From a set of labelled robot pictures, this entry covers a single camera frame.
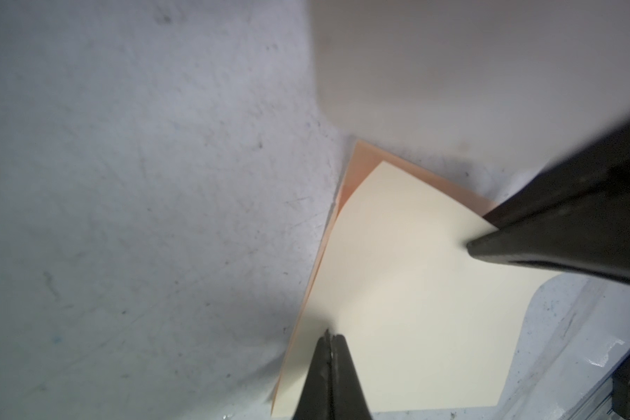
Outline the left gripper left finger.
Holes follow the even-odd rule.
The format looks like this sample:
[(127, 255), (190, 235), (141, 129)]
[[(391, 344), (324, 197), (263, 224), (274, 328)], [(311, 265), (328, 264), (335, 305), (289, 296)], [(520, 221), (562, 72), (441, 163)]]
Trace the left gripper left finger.
[(315, 346), (294, 420), (333, 418), (332, 354), (332, 335), (326, 330)]

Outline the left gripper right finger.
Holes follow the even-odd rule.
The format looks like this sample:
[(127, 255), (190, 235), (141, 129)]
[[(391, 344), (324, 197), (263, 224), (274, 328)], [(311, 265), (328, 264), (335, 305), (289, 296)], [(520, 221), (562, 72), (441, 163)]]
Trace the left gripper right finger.
[(334, 420), (371, 420), (362, 385), (348, 343), (343, 335), (330, 338), (330, 418)]

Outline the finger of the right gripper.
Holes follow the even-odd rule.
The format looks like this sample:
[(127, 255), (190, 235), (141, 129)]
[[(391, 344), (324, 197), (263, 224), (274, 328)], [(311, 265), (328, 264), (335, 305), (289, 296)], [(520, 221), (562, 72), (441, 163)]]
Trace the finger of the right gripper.
[(614, 180), (630, 184), (630, 119), (535, 176), (520, 192), (485, 215), (498, 229), (577, 198)]
[(487, 263), (630, 285), (630, 163), (581, 196), (469, 241), (467, 252)]

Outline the peach lined letter paper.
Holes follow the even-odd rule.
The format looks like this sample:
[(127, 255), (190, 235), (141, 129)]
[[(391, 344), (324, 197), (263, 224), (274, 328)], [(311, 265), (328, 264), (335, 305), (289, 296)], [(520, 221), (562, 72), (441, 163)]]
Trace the peach lined letter paper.
[(291, 417), (316, 342), (346, 338), (374, 412), (492, 407), (549, 271), (467, 253), (492, 203), (369, 143), (353, 150), (278, 379)]

